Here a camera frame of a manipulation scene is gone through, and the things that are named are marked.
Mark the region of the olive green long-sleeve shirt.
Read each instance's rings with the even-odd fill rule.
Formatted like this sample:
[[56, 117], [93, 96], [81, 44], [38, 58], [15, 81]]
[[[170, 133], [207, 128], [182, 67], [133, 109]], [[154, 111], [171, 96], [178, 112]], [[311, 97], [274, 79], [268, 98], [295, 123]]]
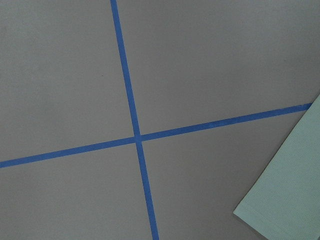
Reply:
[[268, 240], [320, 238], [320, 99], [233, 212]]

